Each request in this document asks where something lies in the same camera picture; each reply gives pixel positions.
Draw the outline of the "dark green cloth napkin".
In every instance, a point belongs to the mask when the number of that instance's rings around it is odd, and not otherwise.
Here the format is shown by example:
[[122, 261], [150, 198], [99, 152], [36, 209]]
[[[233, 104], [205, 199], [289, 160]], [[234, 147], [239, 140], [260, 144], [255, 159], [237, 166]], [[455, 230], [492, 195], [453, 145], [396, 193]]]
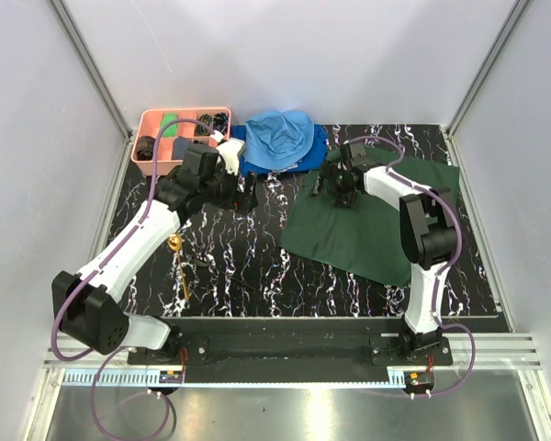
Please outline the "dark green cloth napkin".
[[410, 283], [411, 262], [400, 243], [399, 211], [380, 198], [358, 194], [351, 208], [327, 191], [312, 196], [318, 172], [305, 176], [280, 245], [296, 254], [383, 285]]

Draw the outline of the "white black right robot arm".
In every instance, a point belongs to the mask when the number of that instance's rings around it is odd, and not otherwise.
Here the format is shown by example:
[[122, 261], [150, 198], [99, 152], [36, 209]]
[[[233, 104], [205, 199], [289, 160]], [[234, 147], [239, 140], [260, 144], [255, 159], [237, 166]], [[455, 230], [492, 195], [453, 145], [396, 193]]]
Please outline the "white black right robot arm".
[[366, 153], [366, 136], [347, 141], [337, 150], [339, 158], [326, 159], [317, 174], [311, 195], [330, 190], [335, 202], [351, 207], [359, 192], [379, 198], [399, 213], [399, 234], [403, 253], [410, 261], [410, 302], [401, 319], [397, 352], [410, 364], [429, 360], [440, 349], [442, 323], [440, 303], [450, 268], [463, 246], [462, 232], [452, 192], [411, 180], [394, 167], [404, 149], [387, 138], [375, 136], [393, 147], [399, 157], [378, 164]]

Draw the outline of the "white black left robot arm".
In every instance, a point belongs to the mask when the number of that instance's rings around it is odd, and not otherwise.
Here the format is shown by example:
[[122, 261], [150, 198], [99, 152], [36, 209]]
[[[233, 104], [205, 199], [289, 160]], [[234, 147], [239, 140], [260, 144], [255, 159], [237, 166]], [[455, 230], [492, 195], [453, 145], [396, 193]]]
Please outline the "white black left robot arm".
[[160, 318], [128, 314], [120, 300], [160, 245], [207, 205], [247, 214], [257, 205], [256, 177], [241, 177], [242, 140], [218, 147], [194, 144], [183, 162], [152, 180], [152, 197], [94, 260], [51, 283], [53, 335], [65, 333], [89, 350], [109, 355], [121, 347], [146, 348], [162, 364], [179, 355], [180, 342]]

